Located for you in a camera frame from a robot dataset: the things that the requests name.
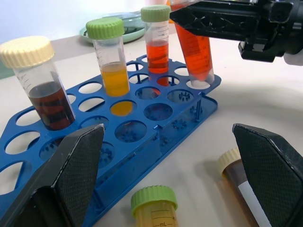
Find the plastic container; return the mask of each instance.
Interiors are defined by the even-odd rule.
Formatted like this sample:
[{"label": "plastic container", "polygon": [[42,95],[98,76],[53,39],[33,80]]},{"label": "plastic container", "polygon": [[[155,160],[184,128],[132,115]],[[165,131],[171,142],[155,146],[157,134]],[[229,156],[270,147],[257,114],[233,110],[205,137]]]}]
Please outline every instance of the plastic container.
[{"label": "plastic container", "polygon": [[218,159],[219,173],[227,180],[251,227],[271,227],[245,174],[239,150],[231,149]]},{"label": "plastic container", "polygon": [[4,65],[14,70],[28,98],[49,130],[71,125],[75,116],[52,62],[54,50],[43,36],[29,36],[1,45]]},{"label": "plastic container", "polygon": [[[123,21],[116,17],[104,17],[86,24],[89,38],[93,40],[106,94],[124,96],[129,92],[129,82],[122,35]],[[111,108],[117,116],[126,116],[132,111],[131,102],[120,102]]]},{"label": "plastic container", "polygon": [[[196,2],[198,0],[170,0],[170,7],[175,11]],[[213,83],[214,71],[209,38],[194,35],[178,24],[175,25],[192,86],[200,87],[204,86],[205,82]]]},{"label": "plastic container", "polygon": [[131,199],[137,227],[178,227],[174,191],[167,186],[151,186],[137,191]]},{"label": "plastic container", "polygon": [[[148,71],[161,74],[169,70],[169,13],[166,5],[147,6],[141,9],[141,18],[145,22],[145,40]],[[158,80],[168,86],[168,77]]]}]

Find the green lid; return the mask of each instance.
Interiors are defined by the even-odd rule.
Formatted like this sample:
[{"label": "green lid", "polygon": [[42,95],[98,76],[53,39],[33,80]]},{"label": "green lid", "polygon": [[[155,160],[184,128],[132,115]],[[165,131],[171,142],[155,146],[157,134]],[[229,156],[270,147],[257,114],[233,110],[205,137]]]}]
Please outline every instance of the green lid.
[{"label": "green lid", "polygon": [[91,39],[110,39],[124,34],[123,21],[117,17],[104,17],[91,20],[86,24]]},{"label": "green lid", "polygon": [[133,216],[135,215],[138,207],[153,201],[169,201],[174,204],[175,209],[178,208],[174,190],[167,186],[151,186],[140,189],[132,196],[131,205]]},{"label": "green lid", "polygon": [[169,20],[170,7],[166,5],[147,6],[141,9],[141,20],[144,22],[162,22]]}]

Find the test tube rack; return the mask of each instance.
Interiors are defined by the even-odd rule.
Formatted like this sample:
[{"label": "test tube rack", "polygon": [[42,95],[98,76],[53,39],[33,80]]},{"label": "test tube rack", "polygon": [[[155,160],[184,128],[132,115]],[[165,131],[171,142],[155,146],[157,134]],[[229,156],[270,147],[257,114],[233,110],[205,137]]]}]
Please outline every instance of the test tube rack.
[{"label": "test tube rack", "polygon": [[[206,95],[221,83],[217,75],[209,88],[192,89],[187,86],[188,76],[175,73],[179,68],[186,68],[185,64],[169,60],[167,74],[153,74],[150,78],[141,79],[141,75],[149,75],[143,58],[146,55],[127,63],[135,65],[136,71],[129,71],[128,76],[130,79],[137,77],[138,82],[130,83],[130,92],[123,97],[107,96],[104,86],[90,94],[79,92],[89,83],[103,85],[101,76],[68,89],[68,95],[76,96],[71,104],[76,120],[63,130],[49,131],[41,120],[18,126],[18,118],[33,111],[33,107],[12,116],[0,138],[0,172],[15,163],[22,162],[22,166],[15,189],[0,195],[0,218],[32,174],[55,152],[58,139],[81,127],[103,123],[106,130],[97,181],[83,223],[84,227],[92,226],[216,111],[217,102]],[[157,83],[157,79],[162,77],[170,78],[168,87]],[[86,112],[79,110],[83,102],[93,98],[102,98],[104,102]],[[121,101],[132,102],[133,111],[124,117],[114,116],[110,107]],[[25,152],[6,153],[7,145],[14,138],[32,131],[40,133],[40,137],[32,141]]]}]

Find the white label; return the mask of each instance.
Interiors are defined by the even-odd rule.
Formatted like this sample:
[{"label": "white label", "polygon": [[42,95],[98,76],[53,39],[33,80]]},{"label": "white label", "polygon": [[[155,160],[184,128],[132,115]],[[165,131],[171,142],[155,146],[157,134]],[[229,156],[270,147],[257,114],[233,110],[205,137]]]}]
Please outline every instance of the white label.
[{"label": "white label", "polygon": [[248,181],[239,185],[239,190],[245,199],[250,211],[252,212],[253,216],[255,217],[257,223],[260,227],[271,227],[271,224],[266,217],[255,193],[253,192],[250,184]]}]

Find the white table surface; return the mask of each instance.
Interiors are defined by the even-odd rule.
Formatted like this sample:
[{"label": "white table surface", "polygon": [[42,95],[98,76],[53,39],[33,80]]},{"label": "white table surface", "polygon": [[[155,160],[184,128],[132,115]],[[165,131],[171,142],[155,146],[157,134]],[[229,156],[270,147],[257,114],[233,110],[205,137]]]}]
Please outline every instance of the white table surface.
[{"label": "white table surface", "polygon": [[[233,41],[211,39],[214,71],[222,78],[222,84],[210,94],[218,101],[218,110],[99,220],[96,227],[134,227],[131,196],[136,190],[157,184],[175,190],[180,227],[248,226],[217,173],[216,160],[236,146],[232,134],[236,122],[278,133],[303,154],[303,68],[289,66],[282,58],[274,63],[242,60],[237,45]],[[143,54],[143,40],[125,45],[127,61]],[[176,34],[169,37],[169,57],[184,62]],[[94,53],[55,64],[66,89],[99,74]],[[31,105],[16,77],[0,80],[0,105],[2,134],[8,119]],[[8,175],[1,177],[0,192],[3,192],[13,182],[7,180]]]}]

